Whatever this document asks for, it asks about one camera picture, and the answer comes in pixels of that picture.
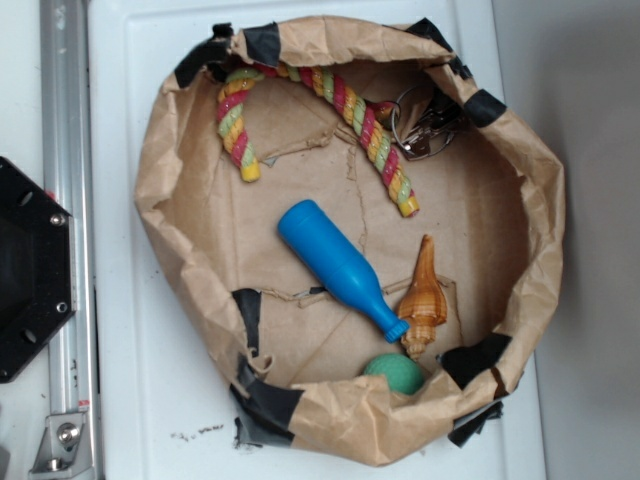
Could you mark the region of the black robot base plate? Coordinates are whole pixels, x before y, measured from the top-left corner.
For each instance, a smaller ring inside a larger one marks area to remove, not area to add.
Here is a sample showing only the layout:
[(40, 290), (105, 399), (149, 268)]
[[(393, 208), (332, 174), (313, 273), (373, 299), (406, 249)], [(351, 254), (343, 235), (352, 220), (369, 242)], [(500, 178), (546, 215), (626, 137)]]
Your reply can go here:
[(14, 381), (74, 313), (70, 215), (1, 159), (1, 382)]

